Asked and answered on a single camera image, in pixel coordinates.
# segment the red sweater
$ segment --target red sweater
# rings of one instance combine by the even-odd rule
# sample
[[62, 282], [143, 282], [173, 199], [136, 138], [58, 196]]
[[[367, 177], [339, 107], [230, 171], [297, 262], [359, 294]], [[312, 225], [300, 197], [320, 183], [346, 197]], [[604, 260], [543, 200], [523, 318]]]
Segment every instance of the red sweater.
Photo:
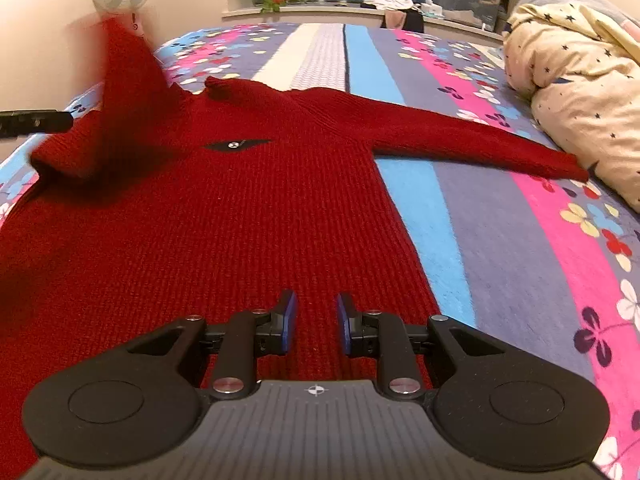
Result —
[[0, 230], [0, 477], [34, 460], [31, 387], [175, 317], [223, 322], [300, 300], [292, 354], [261, 376], [361, 376], [339, 355], [335, 297], [406, 322], [438, 311], [374, 153], [585, 180], [575, 157], [473, 122], [334, 90], [245, 80], [167, 88], [144, 43], [107, 22], [101, 112], [49, 137], [40, 180]]

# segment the white cloth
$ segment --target white cloth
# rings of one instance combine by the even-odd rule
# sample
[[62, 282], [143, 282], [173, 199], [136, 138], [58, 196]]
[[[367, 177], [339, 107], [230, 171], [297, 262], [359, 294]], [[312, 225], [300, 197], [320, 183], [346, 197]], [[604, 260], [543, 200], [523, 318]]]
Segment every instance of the white cloth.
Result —
[[414, 6], [413, 0], [363, 0], [362, 2], [376, 6], [378, 10], [405, 10]]

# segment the gray gripper base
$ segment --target gray gripper base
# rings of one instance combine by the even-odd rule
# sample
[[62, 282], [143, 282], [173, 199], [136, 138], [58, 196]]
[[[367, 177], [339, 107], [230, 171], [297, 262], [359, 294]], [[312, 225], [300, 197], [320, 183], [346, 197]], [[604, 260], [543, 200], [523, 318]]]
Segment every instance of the gray gripper base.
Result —
[[88, 471], [43, 458], [23, 480], [598, 478], [587, 464], [527, 474], [476, 462], [451, 447], [420, 406], [385, 399], [370, 381], [263, 381], [246, 399], [212, 405], [186, 441], [154, 460]]

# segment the blue stripe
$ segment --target blue stripe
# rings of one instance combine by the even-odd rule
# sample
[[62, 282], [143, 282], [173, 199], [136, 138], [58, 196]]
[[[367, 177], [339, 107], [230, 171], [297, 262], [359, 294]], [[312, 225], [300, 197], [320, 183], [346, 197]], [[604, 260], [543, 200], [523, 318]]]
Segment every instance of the blue stripe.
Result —
[[[347, 25], [346, 41], [351, 92], [379, 101], [407, 104], [369, 31], [358, 25]], [[412, 94], [405, 95], [410, 100]], [[412, 101], [409, 104], [419, 106]], [[391, 157], [379, 158], [376, 163], [414, 243], [441, 312], [475, 326], [460, 248], [433, 164], [428, 160]]]
[[373, 45], [367, 27], [345, 25], [345, 37], [351, 93], [378, 101], [404, 104], [402, 94]]

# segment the striped blanket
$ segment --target striped blanket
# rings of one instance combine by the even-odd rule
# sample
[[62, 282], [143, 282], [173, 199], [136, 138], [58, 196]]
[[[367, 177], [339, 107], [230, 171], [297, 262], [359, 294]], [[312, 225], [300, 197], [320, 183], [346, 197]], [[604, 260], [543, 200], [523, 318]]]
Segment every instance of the striped blanket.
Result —
[[[156, 53], [197, 93], [209, 75], [277, 89], [326, 86], [503, 128], [547, 146], [496, 51], [356, 25], [277, 23], [200, 30]], [[96, 87], [70, 105], [98, 104]], [[37, 178], [26, 153], [0, 166], [0, 224]], [[594, 461], [620, 480], [640, 466], [640, 224], [599, 182], [548, 181], [451, 162], [378, 167], [444, 314], [573, 370], [609, 401]]]

